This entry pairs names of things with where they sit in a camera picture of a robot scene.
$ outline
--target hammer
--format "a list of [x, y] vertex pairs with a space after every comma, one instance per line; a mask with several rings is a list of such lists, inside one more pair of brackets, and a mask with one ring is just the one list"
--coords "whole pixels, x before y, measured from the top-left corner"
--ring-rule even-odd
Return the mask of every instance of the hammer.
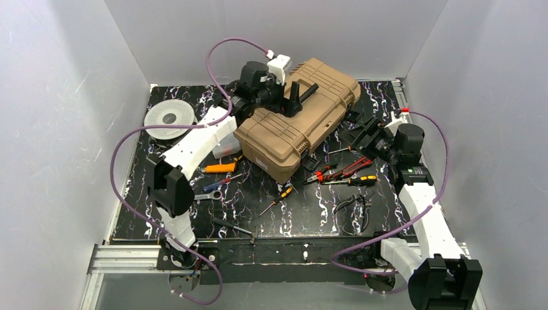
[[237, 231], [241, 231], [241, 232], [243, 232], [244, 234], [250, 235], [250, 236], [251, 236], [251, 239], [250, 239], [249, 242], [250, 242], [251, 244], [255, 244], [255, 239], [257, 239], [257, 236], [258, 236], [257, 226], [255, 226], [255, 231], [254, 231], [254, 232], [251, 232], [251, 231], [247, 231], [247, 230], [245, 230], [245, 229], [243, 229], [243, 228], [240, 228], [240, 227], [238, 227], [238, 226], [236, 226], [236, 225], [227, 223], [227, 222], [221, 220], [220, 218], [215, 218], [215, 217], [214, 217], [211, 221], [212, 221], [213, 223], [215, 223], [215, 224], [219, 224], [219, 225], [224, 226], [224, 227], [236, 229]]

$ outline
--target gray floor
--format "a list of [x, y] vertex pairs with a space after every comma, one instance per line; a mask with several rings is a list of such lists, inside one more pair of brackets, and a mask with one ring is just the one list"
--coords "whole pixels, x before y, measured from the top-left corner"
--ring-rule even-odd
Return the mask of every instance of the gray floor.
[[[186, 285], [186, 282], [172, 282], [174, 286], [180, 283]], [[213, 297], [217, 288], [198, 286], [192, 294], [205, 300]], [[170, 294], [166, 274], [106, 274], [96, 310], [202, 308]], [[207, 308], [413, 310], [407, 291], [381, 296], [343, 288], [336, 283], [258, 282], [224, 285], [220, 299]]]

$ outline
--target red-handled pliers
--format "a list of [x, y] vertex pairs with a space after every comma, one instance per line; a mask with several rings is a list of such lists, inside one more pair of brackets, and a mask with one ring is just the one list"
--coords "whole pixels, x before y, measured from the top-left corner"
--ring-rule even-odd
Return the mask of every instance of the red-handled pliers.
[[337, 168], [338, 165], [339, 165], [338, 163], [334, 163], [333, 165], [327, 165], [323, 167], [321, 170], [316, 171], [316, 173], [313, 176], [306, 179], [306, 181], [304, 181], [301, 185], [311, 184], [316, 181], [320, 181], [320, 182], [325, 181], [324, 173], [328, 172], [329, 170]]
[[368, 159], [367, 157], [362, 157], [359, 160], [355, 161], [350, 166], [348, 166], [347, 168], [344, 168], [343, 170], [339, 172], [329, 174], [327, 176], [323, 176], [323, 181], [349, 178], [352, 174], [358, 172], [359, 170], [363, 168], [367, 168], [371, 166], [372, 164], [373, 164], [372, 160]]

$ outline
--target white disc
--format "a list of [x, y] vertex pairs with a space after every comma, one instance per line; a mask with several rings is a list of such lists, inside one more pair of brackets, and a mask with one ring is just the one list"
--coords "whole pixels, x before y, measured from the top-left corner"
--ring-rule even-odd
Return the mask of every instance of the white disc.
[[[145, 115], [144, 125], [192, 125], [196, 121], [194, 110], [188, 102], [170, 99], [153, 106]], [[188, 129], [147, 129], [154, 139], [175, 139]]]

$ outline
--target table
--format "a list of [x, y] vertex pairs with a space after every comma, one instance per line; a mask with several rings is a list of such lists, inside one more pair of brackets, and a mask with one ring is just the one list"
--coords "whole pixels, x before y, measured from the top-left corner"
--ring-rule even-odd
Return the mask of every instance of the table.
[[[391, 82], [362, 81], [360, 85], [361, 97], [354, 105], [353, 110], [364, 114], [361, 122], [365, 122], [374, 115], [388, 123], [390, 121], [390, 111], [397, 108], [397, 100]], [[197, 118], [201, 119], [219, 96], [220, 94], [213, 86], [154, 87], [151, 91], [147, 110], [163, 100], [176, 98], [190, 103]], [[331, 156], [326, 155], [331, 150], [347, 146], [345, 141], [339, 139], [339, 132], [354, 128], [354, 126], [343, 122], [311, 154], [324, 162], [321, 163], [320, 167], [325, 165], [325, 162], [336, 162], [339, 163], [339, 168], [343, 168], [360, 158], [358, 153], [348, 151]], [[148, 154], [161, 154], [171, 146], [169, 143], [155, 141], [148, 133], [141, 132], [124, 190], [125, 199], [138, 211], [156, 222], [160, 221], [160, 215], [156, 207], [153, 206], [153, 201], [148, 197], [144, 187], [145, 175], [148, 173], [144, 163]], [[210, 154], [200, 167], [215, 163], [229, 163], [231, 160], [232, 157], [216, 160]], [[239, 172], [246, 172], [247, 176], [224, 185], [222, 187], [224, 195], [222, 200], [204, 200], [196, 202], [191, 207], [191, 222], [197, 238], [247, 238], [241, 232], [213, 225], [211, 223], [213, 216], [248, 230], [253, 230], [257, 226], [260, 229], [259, 236], [263, 238], [372, 236], [375, 231], [389, 231], [409, 220], [405, 208], [394, 194], [394, 188], [388, 182], [386, 176], [387, 164], [379, 159], [375, 160], [370, 168], [359, 172], [360, 176], [376, 174], [379, 178], [379, 182], [375, 187], [367, 189], [345, 185], [320, 186], [317, 183], [301, 186], [300, 184], [311, 176], [311, 173], [300, 168], [288, 182], [294, 186], [295, 193], [285, 200], [281, 206], [274, 206], [260, 218], [257, 218], [259, 213], [271, 203], [271, 200], [277, 196], [283, 185], [278, 184], [260, 167], [248, 160], [242, 161], [236, 173]], [[225, 177], [226, 174], [202, 174], [197, 170], [192, 180], [190, 180], [190, 184], [198, 194], [204, 185]], [[333, 216], [334, 207], [341, 200], [357, 193], [365, 196], [372, 195], [372, 206], [367, 208], [364, 214], [365, 229], [361, 227], [363, 212], [359, 203], [339, 211], [336, 217]], [[412, 229], [405, 231], [405, 233], [412, 234]], [[157, 230], [153, 229], [148, 223], [137, 219], [133, 213], [122, 207], [109, 241], [111, 243], [137, 242], [155, 240], [158, 237]]]

